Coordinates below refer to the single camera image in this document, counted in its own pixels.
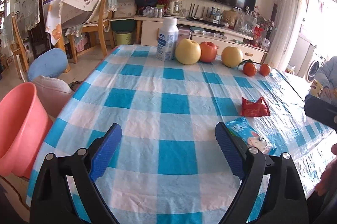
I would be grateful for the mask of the right hand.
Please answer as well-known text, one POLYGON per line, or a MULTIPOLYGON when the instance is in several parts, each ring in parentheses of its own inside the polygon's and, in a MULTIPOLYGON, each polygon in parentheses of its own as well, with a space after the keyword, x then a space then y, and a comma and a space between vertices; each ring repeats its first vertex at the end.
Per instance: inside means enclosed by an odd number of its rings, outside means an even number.
POLYGON ((320 177, 319 183, 315 186, 315 192, 318 196, 323 196, 326 194, 330 187, 330 180, 334 176, 334 168, 336 167, 336 158, 334 158, 325 168, 324 172, 320 177))

